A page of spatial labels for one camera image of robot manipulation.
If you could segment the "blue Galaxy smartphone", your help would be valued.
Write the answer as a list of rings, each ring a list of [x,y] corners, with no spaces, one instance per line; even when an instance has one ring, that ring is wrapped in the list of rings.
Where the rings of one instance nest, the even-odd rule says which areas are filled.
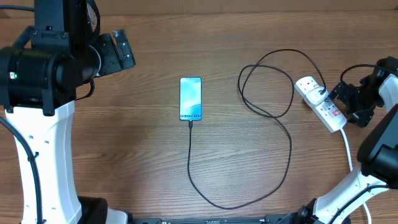
[[[200,77],[180,79],[179,118],[181,121],[202,119],[202,82]]]

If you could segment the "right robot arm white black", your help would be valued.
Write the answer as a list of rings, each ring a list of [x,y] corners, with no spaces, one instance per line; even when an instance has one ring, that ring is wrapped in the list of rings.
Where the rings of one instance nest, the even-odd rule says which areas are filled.
[[[334,133],[346,123],[366,127],[375,107],[387,113],[358,149],[358,165],[327,194],[313,199],[281,223],[349,223],[349,215],[373,196],[397,188],[397,59],[382,58],[359,86],[340,81],[328,92],[313,77],[295,84],[303,100]]]

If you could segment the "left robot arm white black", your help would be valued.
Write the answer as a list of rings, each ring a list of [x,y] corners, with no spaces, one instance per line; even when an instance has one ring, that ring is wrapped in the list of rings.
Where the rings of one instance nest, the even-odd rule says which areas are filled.
[[[126,33],[101,33],[94,0],[36,1],[32,12],[34,25],[1,49],[1,124],[16,142],[22,223],[132,223],[105,199],[77,194],[72,161],[76,91],[135,66]]]

